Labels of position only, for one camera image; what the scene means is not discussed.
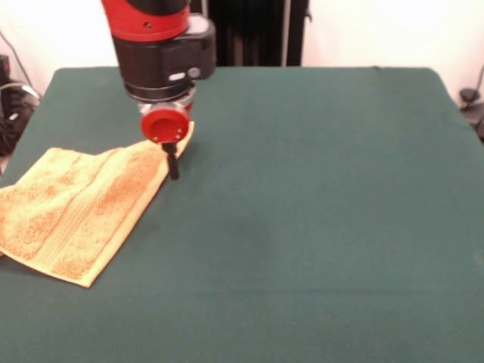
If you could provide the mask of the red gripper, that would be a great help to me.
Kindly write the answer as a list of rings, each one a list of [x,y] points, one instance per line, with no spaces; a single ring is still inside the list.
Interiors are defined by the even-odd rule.
[[[167,154],[169,177],[179,179],[177,144],[184,139],[190,129],[190,111],[188,106],[180,103],[145,104],[140,107],[141,132],[152,142],[162,144]]]

